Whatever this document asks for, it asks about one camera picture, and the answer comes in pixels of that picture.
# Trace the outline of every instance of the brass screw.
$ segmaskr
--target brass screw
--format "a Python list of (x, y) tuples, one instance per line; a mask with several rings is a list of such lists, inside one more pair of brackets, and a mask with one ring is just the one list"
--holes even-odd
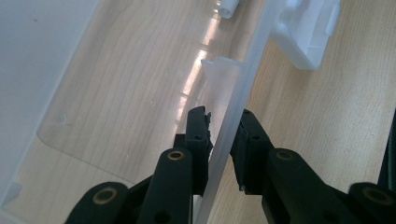
[(93, 195), (93, 202), (96, 204), (106, 204), (117, 197), (117, 190), (111, 187), (101, 189)]
[(171, 151), (168, 153), (168, 159), (171, 161), (179, 161), (184, 158), (184, 153), (181, 151)]

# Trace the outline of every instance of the white plastic part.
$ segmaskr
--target white plastic part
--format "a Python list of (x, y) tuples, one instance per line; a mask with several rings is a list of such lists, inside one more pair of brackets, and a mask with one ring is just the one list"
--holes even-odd
[(17, 182), (12, 182), (7, 195), (3, 201), (3, 204), (11, 202), (13, 199), (17, 198), (20, 195), (20, 192), (22, 190), (22, 184), (17, 183)]
[(0, 204), (99, 2), (2, 1)]
[(199, 198), (194, 205), (193, 223), (207, 223), (210, 211), (215, 201), (219, 183), (224, 172), (227, 159), (230, 155), (233, 139), (239, 125), (242, 113), (248, 100), (254, 77), (260, 65), (262, 53), (271, 29), (283, 9), (285, 1), (267, 0), (262, 6), (262, 13), (259, 17), (257, 28), (251, 38), (250, 45), (247, 49), (245, 60), (242, 62), (240, 74), (232, 90), (231, 98), (224, 115), (224, 121), (221, 123), (216, 144), (214, 145), (212, 156), (209, 162), (209, 179), (206, 185), (203, 198)]
[(218, 57), (213, 62), (201, 60), (201, 63), (214, 101), (227, 105), (233, 94), (235, 82), (241, 73), (242, 63), (224, 57)]
[(222, 0), (219, 6), (219, 14), (222, 18), (230, 19), (239, 5), (239, 0)]
[(339, 10), (339, 0), (288, 0), (271, 38), (296, 67), (318, 69)]

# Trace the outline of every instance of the screw hole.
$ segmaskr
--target screw hole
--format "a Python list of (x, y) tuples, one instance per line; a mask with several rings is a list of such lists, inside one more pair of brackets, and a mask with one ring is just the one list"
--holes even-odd
[(382, 205), (393, 204), (393, 198), (379, 189), (366, 187), (363, 189), (362, 192), (363, 195), (372, 202), (379, 203)]
[(96, 204), (106, 204), (117, 197), (117, 190), (111, 187), (101, 189), (93, 195), (93, 202)]
[(168, 223), (171, 220), (171, 215), (167, 211), (161, 211), (155, 214), (155, 223)]
[(168, 159), (172, 161), (179, 161), (184, 158), (184, 153), (181, 151), (172, 151), (168, 153)]
[(323, 215), (324, 219), (326, 219), (326, 221), (328, 221), (330, 223), (340, 223), (340, 219), (334, 212), (325, 211), (325, 212), (323, 212), (322, 215)]
[(293, 159), (293, 155), (287, 151), (278, 151), (276, 156), (283, 161), (291, 161)]

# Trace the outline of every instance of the wooden table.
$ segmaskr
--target wooden table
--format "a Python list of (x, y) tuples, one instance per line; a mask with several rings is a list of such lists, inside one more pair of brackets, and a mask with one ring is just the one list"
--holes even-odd
[[(204, 102), (200, 60), (245, 57), (262, 1), (228, 21), (218, 3), (103, 1), (21, 165), (21, 195), (3, 212), (60, 223), (88, 188), (152, 174), (187, 108)], [(343, 1), (315, 72), (297, 70), (270, 41), (247, 103), (276, 147), (298, 151), (343, 191), (378, 178), (396, 106), (394, 18), (394, 0)], [(230, 161), (209, 222), (265, 222), (261, 198), (238, 191)]]
[[(299, 152), (329, 184), (376, 183), (396, 106), (396, 2), (342, 1), (318, 71), (267, 44), (247, 108), (274, 146)], [(264, 223), (261, 198), (238, 191), (229, 160), (209, 223)]]

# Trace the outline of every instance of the black plastic part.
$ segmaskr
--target black plastic part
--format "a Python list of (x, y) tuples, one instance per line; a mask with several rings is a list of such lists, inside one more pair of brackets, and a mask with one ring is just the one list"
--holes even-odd
[(290, 215), (268, 175), (264, 175), (262, 210), (268, 223), (290, 223)]
[(277, 204), (286, 208), (290, 223), (359, 223), (298, 153), (288, 149), (270, 150), (266, 173), (273, 183), (262, 197), (262, 208), (268, 217), (278, 217), (274, 215), (276, 210), (268, 209), (274, 199), (266, 202), (271, 193), (276, 193), (281, 200)]
[[(208, 179), (208, 163), (213, 147), (210, 141), (210, 113), (205, 114), (205, 107), (199, 106), (189, 111), (185, 135), (185, 146), (192, 155), (193, 187), (192, 193), (204, 195)], [(174, 145), (179, 145), (181, 136), (178, 134)]]
[(192, 156), (184, 148), (161, 154), (151, 178), (138, 224), (191, 223)]
[(185, 147), (185, 146), (186, 146), (186, 134), (177, 133), (175, 135), (175, 141), (173, 147)]
[(106, 182), (97, 185), (84, 194), (65, 223), (119, 223), (119, 213), (127, 193), (128, 188), (121, 183)]
[(389, 131), (387, 148), (382, 161), (378, 185), (396, 192), (396, 111)]
[(396, 194), (372, 183), (353, 184), (348, 193), (350, 209), (362, 223), (395, 223)]
[(143, 201), (145, 200), (151, 176), (128, 189), (125, 203), (121, 208), (121, 212), (117, 223), (135, 224), (140, 215)]
[(231, 156), (239, 189), (246, 194), (262, 195), (265, 161), (274, 148), (253, 113), (245, 110), (233, 140)]

